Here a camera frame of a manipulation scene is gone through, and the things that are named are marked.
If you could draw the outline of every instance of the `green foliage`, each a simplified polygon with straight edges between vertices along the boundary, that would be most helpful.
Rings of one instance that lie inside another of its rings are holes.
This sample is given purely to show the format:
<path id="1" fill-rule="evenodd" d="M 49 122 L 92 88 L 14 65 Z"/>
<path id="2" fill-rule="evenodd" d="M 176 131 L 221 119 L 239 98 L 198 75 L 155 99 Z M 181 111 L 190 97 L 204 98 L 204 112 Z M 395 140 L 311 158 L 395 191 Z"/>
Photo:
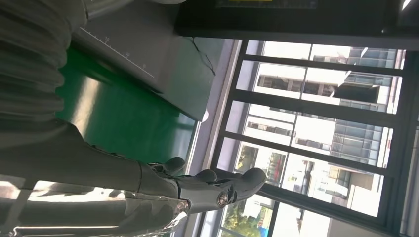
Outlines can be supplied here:
<path id="1" fill-rule="evenodd" d="M 260 237 L 260 232 L 257 228 L 257 220 L 250 220 L 246 216 L 242 216 L 242 212 L 239 208 L 240 203 L 236 203 L 228 207 L 223 227 L 247 237 Z M 235 236 L 230 233 L 223 232 L 221 237 Z"/>
<path id="2" fill-rule="evenodd" d="M 237 169 L 247 171 L 256 158 L 257 151 L 257 148 L 243 146 L 240 152 L 239 162 L 237 162 Z"/>

